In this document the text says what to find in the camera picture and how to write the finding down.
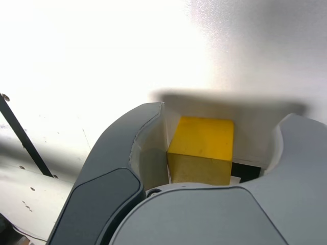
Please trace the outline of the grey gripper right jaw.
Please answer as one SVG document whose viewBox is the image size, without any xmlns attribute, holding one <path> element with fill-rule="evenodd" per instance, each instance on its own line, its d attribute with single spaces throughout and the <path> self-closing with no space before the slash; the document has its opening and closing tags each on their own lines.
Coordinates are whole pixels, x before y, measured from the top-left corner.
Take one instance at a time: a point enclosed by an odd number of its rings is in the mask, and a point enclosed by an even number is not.
<svg viewBox="0 0 327 245">
<path fill-rule="evenodd" d="M 181 187 L 137 205 L 111 244 L 326 244 L 326 126 L 291 114 L 267 175 L 236 186 Z"/>
</svg>

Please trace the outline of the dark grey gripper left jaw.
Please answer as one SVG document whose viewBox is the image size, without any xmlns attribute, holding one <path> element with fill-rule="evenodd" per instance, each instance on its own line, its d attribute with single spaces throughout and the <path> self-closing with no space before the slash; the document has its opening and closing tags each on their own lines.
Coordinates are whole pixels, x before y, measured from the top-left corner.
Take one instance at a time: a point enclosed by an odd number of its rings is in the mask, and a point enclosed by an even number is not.
<svg viewBox="0 0 327 245">
<path fill-rule="evenodd" d="M 108 244 L 146 191 L 169 183 L 163 103 L 142 104 L 99 137 L 48 244 Z"/>
</svg>

